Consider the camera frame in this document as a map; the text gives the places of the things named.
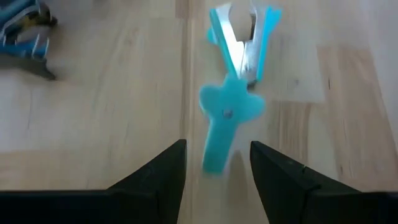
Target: light wood surface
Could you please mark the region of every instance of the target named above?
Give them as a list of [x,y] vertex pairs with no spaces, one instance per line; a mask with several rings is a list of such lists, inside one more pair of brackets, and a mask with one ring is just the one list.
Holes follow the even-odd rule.
[[198,91],[225,75],[205,33],[227,1],[48,2],[60,80],[0,70],[0,189],[107,188],[187,138],[180,223],[266,222],[252,140],[359,190],[398,190],[396,1],[268,1],[284,13],[253,91],[267,109],[239,127],[222,177],[201,172]]

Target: wooden table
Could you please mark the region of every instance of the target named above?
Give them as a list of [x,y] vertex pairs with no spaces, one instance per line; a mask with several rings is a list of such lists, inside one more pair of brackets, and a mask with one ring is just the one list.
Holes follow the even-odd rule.
[[238,129],[222,177],[201,173],[198,91],[226,72],[205,32],[224,2],[49,1],[60,81],[0,71],[0,188],[106,188],[187,138],[181,223],[264,223],[252,140],[359,190],[398,190],[393,0],[270,1],[284,14],[254,90],[267,110]]

